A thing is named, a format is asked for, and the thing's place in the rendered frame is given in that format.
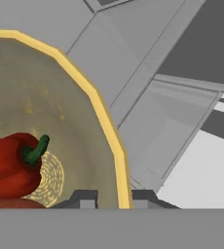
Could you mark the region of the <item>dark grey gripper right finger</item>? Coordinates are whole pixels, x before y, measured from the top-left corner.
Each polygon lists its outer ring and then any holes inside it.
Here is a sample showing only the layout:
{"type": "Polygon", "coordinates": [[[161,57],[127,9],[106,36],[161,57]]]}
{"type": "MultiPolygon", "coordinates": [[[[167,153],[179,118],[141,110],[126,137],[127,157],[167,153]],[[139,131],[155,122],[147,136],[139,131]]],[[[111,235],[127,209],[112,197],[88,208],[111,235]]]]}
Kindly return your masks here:
{"type": "Polygon", "coordinates": [[[177,209],[177,206],[158,199],[153,190],[132,190],[131,193],[134,209],[177,209]]]}

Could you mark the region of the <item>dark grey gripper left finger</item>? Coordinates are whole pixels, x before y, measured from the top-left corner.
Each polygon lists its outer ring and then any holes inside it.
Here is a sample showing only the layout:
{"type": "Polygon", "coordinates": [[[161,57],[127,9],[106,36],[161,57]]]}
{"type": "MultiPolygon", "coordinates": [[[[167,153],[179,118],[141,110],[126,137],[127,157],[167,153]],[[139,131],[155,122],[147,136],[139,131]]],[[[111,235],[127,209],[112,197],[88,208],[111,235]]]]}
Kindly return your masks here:
{"type": "Polygon", "coordinates": [[[97,209],[97,198],[97,190],[75,190],[69,199],[54,205],[54,208],[97,209]]]}

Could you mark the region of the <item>beige bowl with yellow rim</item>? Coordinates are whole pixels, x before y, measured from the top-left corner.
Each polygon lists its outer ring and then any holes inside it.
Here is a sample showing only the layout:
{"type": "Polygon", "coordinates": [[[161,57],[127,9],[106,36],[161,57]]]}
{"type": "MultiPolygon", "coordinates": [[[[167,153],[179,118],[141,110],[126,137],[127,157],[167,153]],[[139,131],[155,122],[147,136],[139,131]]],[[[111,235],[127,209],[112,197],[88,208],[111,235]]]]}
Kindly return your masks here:
{"type": "Polygon", "coordinates": [[[75,190],[97,190],[99,208],[132,207],[127,154],[97,89],[69,58],[0,29],[0,138],[50,137],[41,182],[27,196],[47,207],[75,190]]]}

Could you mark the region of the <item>reddish brown sweet potato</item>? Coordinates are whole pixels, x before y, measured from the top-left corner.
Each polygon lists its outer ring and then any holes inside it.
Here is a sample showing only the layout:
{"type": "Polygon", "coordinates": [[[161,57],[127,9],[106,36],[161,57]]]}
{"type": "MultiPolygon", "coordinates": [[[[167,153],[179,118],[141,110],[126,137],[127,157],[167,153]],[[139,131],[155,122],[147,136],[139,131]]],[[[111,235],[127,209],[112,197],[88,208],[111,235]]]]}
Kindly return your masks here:
{"type": "Polygon", "coordinates": [[[0,208],[45,208],[37,201],[27,198],[0,198],[0,208]]]}

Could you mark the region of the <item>grey fridge door bin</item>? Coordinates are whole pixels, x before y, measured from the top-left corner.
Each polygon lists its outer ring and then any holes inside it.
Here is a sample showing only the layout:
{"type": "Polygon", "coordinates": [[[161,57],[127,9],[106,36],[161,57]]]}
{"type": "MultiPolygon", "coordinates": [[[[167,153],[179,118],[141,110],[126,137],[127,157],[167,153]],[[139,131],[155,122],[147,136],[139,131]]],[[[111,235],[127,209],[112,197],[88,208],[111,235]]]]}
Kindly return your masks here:
{"type": "Polygon", "coordinates": [[[223,93],[223,84],[155,76],[119,127],[133,188],[163,186],[223,93]]]}

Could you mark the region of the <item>red bell pepper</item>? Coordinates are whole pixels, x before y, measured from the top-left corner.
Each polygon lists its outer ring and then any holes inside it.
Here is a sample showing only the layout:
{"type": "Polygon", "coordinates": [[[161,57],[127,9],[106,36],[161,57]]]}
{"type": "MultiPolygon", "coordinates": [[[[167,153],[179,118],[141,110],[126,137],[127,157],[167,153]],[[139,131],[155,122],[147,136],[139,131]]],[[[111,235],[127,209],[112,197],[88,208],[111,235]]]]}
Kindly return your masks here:
{"type": "Polygon", "coordinates": [[[24,132],[0,138],[0,198],[27,196],[39,187],[49,142],[46,134],[37,140],[24,132]]]}

